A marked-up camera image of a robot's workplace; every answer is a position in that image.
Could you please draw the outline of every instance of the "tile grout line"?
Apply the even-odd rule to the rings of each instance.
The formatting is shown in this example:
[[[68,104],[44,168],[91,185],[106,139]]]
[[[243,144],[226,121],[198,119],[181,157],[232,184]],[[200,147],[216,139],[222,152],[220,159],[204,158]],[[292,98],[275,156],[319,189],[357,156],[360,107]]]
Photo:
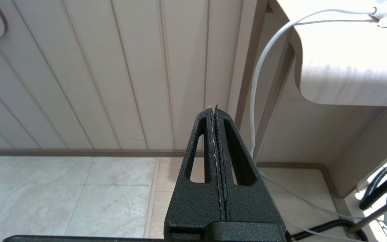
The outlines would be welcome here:
[[[66,225],[66,227],[65,227],[65,230],[63,231],[63,235],[66,235],[68,226],[69,226],[69,224],[71,223],[71,219],[72,219],[72,217],[73,217],[73,215],[74,215],[74,211],[76,210],[77,203],[79,202],[79,199],[80,199],[80,196],[81,196],[81,194],[82,194],[83,188],[85,187],[85,182],[86,182],[87,176],[89,176],[89,172],[90,172],[90,170],[92,169],[92,165],[93,165],[93,160],[94,160],[94,159],[95,159],[95,157],[92,158],[92,161],[90,162],[89,169],[87,170],[85,179],[84,179],[83,182],[82,182],[82,188],[80,188],[79,195],[77,196],[76,203],[75,203],[75,205],[74,205],[73,211],[71,212],[71,216],[70,216],[70,218],[68,219],[68,222],[67,222],[67,225]]]
[[[153,205],[155,203],[155,193],[156,193],[156,185],[157,185],[157,180],[159,175],[160,160],[161,160],[160,157],[156,158],[155,168],[153,171],[152,186],[150,187],[149,204],[147,207],[146,225],[144,227],[143,238],[150,237],[150,228],[152,227],[152,213],[153,213]]]

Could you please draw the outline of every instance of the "white desk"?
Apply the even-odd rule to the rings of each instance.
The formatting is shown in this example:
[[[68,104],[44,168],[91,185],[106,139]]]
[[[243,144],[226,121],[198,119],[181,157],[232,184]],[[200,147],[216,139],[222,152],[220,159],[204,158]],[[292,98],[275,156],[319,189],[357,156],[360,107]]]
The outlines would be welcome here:
[[[319,9],[344,8],[318,0],[269,0],[283,23]],[[278,61],[257,133],[264,144],[287,78],[293,54],[301,95],[319,104],[381,106],[370,124],[328,168],[340,196],[346,196],[387,160],[387,29],[368,15],[326,12],[295,26]]]

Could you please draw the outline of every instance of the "desk leg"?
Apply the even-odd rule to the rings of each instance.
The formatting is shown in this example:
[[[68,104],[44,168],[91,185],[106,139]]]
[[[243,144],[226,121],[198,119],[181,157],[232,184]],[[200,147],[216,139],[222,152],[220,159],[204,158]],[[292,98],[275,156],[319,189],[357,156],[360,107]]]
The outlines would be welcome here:
[[[268,93],[264,112],[262,113],[261,121],[259,122],[258,131],[256,132],[256,147],[253,152],[253,162],[255,164],[258,162],[259,153],[262,150],[262,147],[267,138],[267,134],[270,130],[270,126],[273,121],[275,111],[277,110],[278,102],[282,96],[293,60],[294,49],[289,43],[289,40],[286,40],[281,57],[278,60],[277,69],[275,70],[273,82],[271,83],[270,92]]]

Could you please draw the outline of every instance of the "white paneled wall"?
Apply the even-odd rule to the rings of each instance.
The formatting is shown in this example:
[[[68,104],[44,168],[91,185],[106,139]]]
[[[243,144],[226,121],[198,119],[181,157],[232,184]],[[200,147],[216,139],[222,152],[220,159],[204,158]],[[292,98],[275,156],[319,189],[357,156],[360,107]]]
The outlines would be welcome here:
[[[0,149],[184,150],[228,107],[242,7],[0,0]]]

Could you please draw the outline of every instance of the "baseboard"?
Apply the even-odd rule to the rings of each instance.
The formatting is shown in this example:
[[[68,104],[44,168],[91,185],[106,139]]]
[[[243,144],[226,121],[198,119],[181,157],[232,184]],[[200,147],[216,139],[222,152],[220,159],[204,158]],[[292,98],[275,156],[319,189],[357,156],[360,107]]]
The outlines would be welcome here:
[[[0,156],[184,157],[184,150],[0,150]],[[204,157],[198,150],[197,157]]]

